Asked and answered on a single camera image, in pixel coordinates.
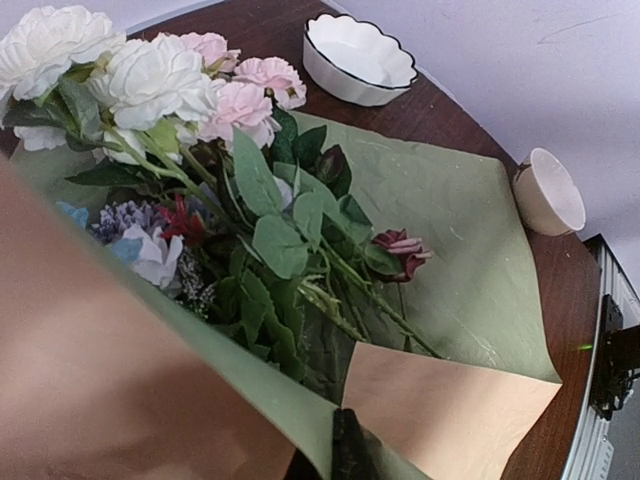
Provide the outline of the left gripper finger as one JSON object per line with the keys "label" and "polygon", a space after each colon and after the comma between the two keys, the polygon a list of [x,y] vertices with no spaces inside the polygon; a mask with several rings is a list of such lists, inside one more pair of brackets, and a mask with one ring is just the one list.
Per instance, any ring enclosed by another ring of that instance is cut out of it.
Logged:
{"label": "left gripper finger", "polygon": [[381,480],[383,467],[376,438],[359,423],[352,409],[336,409],[332,428],[333,480]]}

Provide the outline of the pink rose fake flower stem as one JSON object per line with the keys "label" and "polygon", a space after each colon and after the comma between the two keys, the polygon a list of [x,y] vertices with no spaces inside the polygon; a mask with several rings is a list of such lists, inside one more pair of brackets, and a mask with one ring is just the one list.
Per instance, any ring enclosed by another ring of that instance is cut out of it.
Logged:
{"label": "pink rose fake flower stem", "polygon": [[380,318],[405,350],[427,351],[403,303],[380,285],[412,280],[429,252],[404,230],[376,232],[350,193],[342,148],[324,147],[324,128],[299,131],[298,72],[278,57],[243,59],[215,33],[178,37],[216,85],[193,154],[215,177],[227,215],[205,246],[220,269],[214,309],[194,314],[283,369],[304,364],[318,344],[312,321],[371,343]]}

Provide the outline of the green and tan wrapping paper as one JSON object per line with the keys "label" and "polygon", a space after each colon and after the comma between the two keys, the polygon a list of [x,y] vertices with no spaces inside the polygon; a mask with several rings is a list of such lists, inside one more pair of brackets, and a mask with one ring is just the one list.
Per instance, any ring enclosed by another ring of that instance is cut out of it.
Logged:
{"label": "green and tan wrapping paper", "polygon": [[[405,292],[432,359],[398,340],[347,354],[344,403],[382,479],[497,479],[557,394],[533,255],[502,164],[328,123],[377,227],[435,256]],[[1,166],[1,475],[333,476],[335,406],[175,305],[57,208],[104,192],[95,163],[17,148]]]}

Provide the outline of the blue hydrangea fake flower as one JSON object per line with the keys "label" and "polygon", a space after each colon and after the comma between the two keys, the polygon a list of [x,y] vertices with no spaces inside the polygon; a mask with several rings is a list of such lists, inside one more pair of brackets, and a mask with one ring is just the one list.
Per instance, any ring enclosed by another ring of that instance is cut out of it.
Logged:
{"label": "blue hydrangea fake flower", "polygon": [[89,210],[78,208],[69,203],[58,201],[57,208],[83,230],[98,240],[125,264],[139,259],[143,240],[141,238],[124,239],[124,232],[133,225],[143,229],[149,226],[152,206],[146,201],[140,204],[128,201],[121,204],[105,205],[99,212],[96,223],[89,224]]}

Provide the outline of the white fake flower bunch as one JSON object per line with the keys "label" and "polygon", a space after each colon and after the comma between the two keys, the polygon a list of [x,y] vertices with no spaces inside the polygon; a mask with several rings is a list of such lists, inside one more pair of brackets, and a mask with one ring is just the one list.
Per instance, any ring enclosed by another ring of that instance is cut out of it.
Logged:
{"label": "white fake flower bunch", "polygon": [[35,8],[1,42],[1,125],[30,151],[92,152],[95,166],[73,183],[152,206],[143,240],[126,264],[191,312],[213,312],[219,267],[206,252],[227,220],[216,179],[193,154],[215,111],[203,56],[175,35],[131,40],[81,6]]}

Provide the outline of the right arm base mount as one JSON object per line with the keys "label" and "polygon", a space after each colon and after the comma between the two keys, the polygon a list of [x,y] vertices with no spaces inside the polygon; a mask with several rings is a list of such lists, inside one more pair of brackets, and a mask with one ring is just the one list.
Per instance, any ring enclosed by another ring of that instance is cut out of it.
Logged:
{"label": "right arm base mount", "polygon": [[639,379],[639,326],[622,328],[622,310],[610,294],[603,297],[601,319],[590,404],[598,416],[610,421]]}

